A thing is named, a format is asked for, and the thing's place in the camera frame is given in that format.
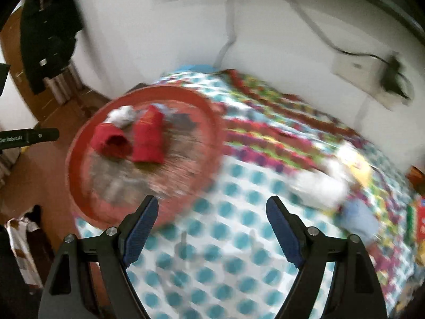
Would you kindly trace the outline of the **white sock back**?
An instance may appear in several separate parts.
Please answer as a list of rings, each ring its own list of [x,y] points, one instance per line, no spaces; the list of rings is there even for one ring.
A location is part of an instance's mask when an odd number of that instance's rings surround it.
[[[307,207],[334,211],[344,202],[354,179],[336,158],[327,158],[318,169],[300,170],[290,180],[290,188]]]

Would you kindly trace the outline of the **white sock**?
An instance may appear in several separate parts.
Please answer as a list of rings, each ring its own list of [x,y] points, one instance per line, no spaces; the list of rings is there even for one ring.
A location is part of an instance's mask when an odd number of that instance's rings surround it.
[[[354,179],[336,158],[327,158],[318,169],[300,170],[290,180],[290,188],[307,207],[334,211],[344,202]]]
[[[128,125],[133,124],[136,116],[137,113],[134,110],[133,106],[121,106],[109,112],[107,118],[104,120],[104,123],[109,123],[119,129],[123,129],[126,128]]]

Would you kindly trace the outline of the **light blue sock back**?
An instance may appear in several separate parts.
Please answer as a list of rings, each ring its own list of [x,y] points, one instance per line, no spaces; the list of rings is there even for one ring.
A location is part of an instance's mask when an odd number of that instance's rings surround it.
[[[339,222],[344,230],[358,235],[365,245],[373,243],[380,230],[378,219],[360,199],[351,199],[342,205]]]

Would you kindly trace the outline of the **light blue sock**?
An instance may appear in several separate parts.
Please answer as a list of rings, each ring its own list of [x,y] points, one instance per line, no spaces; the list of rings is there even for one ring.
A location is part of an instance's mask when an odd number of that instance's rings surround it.
[[[373,243],[380,230],[378,219],[360,199],[351,199],[342,205],[339,222],[344,230],[358,235],[365,245]]]
[[[164,115],[168,120],[172,119],[178,111],[174,108],[168,107],[165,104],[155,103],[154,106]]]

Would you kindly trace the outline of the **red sock with gold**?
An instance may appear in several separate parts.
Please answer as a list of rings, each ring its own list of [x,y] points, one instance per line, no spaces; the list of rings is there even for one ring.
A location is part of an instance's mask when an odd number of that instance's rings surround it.
[[[164,115],[150,105],[133,125],[133,153],[135,163],[164,162]]]

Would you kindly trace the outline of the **light blue sock front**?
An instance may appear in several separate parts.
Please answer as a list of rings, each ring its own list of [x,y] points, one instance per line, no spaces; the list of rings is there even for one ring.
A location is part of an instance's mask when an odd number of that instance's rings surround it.
[[[174,108],[168,107],[165,104],[155,103],[154,106],[164,115],[168,120],[172,119],[178,111]]]

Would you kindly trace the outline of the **polka dot tablecloth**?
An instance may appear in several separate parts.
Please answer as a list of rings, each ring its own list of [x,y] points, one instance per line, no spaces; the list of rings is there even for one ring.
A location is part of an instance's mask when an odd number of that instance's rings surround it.
[[[234,70],[176,71],[156,84],[176,84],[205,94],[223,108],[225,140],[220,167],[187,212],[157,228],[154,224],[138,260],[126,271],[149,318],[276,318],[288,303],[303,266],[290,263],[266,216],[266,202],[278,196],[305,226],[309,243],[331,237],[351,251],[364,244],[340,226],[342,205],[363,201],[380,223],[358,266],[370,266],[369,289],[378,298],[356,300],[342,318],[391,314],[414,272],[414,249],[404,239],[407,206],[413,199],[407,178],[376,147],[346,125],[284,94],[264,81]],[[300,170],[318,169],[350,142],[371,165],[372,182],[354,179],[334,211],[302,204],[290,180]]]

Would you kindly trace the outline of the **red round tray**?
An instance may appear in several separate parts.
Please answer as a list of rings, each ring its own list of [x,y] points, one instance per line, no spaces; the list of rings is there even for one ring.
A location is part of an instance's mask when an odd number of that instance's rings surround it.
[[[78,132],[66,161],[73,213],[104,229],[146,196],[155,226],[184,214],[213,182],[223,157],[223,108],[176,84],[134,90],[101,108]]]

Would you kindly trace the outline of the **yellow medicine box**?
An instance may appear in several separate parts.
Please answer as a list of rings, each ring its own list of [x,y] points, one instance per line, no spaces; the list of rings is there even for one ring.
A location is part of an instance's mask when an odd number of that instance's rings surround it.
[[[336,157],[361,187],[372,182],[372,167],[350,142],[344,141],[336,149]]]

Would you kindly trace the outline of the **green red medicine box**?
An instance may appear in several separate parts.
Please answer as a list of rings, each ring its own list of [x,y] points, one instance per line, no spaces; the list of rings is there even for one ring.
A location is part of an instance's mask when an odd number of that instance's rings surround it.
[[[406,211],[405,240],[407,244],[419,244],[424,240],[424,196],[417,194]]]

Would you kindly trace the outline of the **dark hanging clothes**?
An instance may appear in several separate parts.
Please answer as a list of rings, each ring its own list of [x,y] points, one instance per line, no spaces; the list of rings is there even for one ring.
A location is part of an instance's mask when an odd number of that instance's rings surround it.
[[[83,29],[74,0],[24,0],[20,18],[20,50],[24,74],[34,95],[44,79],[62,74],[71,62],[76,34]]]

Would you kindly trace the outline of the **black power adapter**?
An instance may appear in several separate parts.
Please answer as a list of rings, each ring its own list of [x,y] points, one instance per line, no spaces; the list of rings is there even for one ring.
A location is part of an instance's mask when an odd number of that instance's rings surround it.
[[[400,70],[401,62],[398,59],[398,54],[394,53],[385,62],[380,85],[387,93],[407,98],[402,86],[398,83],[398,78],[401,76]]]

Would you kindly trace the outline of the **white wall socket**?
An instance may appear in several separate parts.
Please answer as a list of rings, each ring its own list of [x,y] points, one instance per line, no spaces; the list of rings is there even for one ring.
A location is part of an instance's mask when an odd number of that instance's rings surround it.
[[[411,100],[386,91],[380,84],[380,76],[384,73],[384,63],[372,57],[356,57],[344,54],[336,55],[333,74],[370,95],[387,110],[393,111],[396,106],[409,106]]]

